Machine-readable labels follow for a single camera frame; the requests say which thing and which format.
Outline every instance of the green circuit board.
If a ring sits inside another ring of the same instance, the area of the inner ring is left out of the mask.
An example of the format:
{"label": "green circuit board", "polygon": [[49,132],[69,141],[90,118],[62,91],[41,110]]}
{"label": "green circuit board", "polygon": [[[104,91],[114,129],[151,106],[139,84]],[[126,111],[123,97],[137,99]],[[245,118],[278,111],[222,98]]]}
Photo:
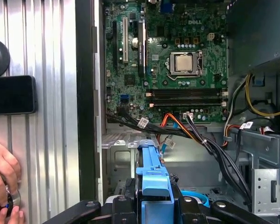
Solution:
{"label": "green circuit board", "polygon": [[[150,107],[148,89],[227,88],[225,6],[176,4],[171,13],[160,13],[158,4],[137,2],[105,4],[106,108],[116,114],[121,97],[128,96],[125,107],[134,118],[162,121],[164,113],[175,115],[192,111],[196,123],[222,122],[221,106]],[[135,48],[135,23],[146,21],[145,75],[139,76],[138,49]],[[124,19],[128,20],[126,61]],[[202,53],[199,77],[170,76],[167,67],[172,52]]]}

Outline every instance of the black phone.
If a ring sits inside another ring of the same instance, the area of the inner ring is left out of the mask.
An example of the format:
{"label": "black phone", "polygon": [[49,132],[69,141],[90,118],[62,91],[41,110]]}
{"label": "black phone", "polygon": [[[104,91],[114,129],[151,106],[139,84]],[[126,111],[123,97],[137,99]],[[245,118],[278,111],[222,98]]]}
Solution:
{"label": "black phone", "polygon": [[0,77],[0,115],[28,114],[36,110],[33,76]]}

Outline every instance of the pci express slot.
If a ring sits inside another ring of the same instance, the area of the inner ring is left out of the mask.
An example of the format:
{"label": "pci express slot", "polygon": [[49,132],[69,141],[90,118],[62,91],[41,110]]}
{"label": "pci express slot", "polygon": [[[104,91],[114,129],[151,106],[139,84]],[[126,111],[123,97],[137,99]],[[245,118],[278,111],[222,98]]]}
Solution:
{"label": "pci express slot", "polygon": [[149,107],[159,106],[221,106],[222,100],[217,99],[153,99]]}
{"label": "pci express slot", "polygon": [[145,20],[140,20],[138,22],[138,75],[140,78],[145,76],[145,41]]}
{"label": "pci express slot", "polygon": [[221,89],[152,89],[146,97],[153,98],[189,98],[189,97],[219,97]]}
{"label": "pci express slot", "polygon": [[127,63],[128,58],[128,24],[127,17],[122,18],[122,35],[123,35],[123,62]]}
{"label": "pci express slot", "polygon": [[117,71],[117,21],[112,22],[113,67]]}

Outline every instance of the hand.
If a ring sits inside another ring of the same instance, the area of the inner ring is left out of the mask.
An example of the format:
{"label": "hand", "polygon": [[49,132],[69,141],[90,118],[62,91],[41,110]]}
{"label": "hand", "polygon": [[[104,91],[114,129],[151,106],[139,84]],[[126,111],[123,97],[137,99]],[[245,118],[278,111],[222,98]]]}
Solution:
{"label": "hand", "polygon": [[[18,180],[21,177],[21,168],[17,159],[0,144],[0,175],[4,176],[11,194],[18,189]],[[7,205],[6,187],[0,176],[0,206]]]}
{"label": "hand", "polygon": [[[5,223],[7,208],[0,211],[0,224]],[[10,219],[7,224],[24,224],[24,212],[20,211],[18,206],[15,206],[11,212]]]}

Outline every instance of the ridged metal surface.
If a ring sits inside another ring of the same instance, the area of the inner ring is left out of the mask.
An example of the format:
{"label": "ridged metal surface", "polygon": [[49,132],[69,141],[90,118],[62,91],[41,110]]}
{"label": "ridged metal surface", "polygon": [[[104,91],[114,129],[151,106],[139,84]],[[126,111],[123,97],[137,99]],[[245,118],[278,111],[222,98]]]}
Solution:
{"label": "ridged metal surface", "polygon": [[0,143],[20,161],[22,207],[38,224],[79,201],[74,0],[0,0],[6,76],[36,78],[39,109],[0,116]]}

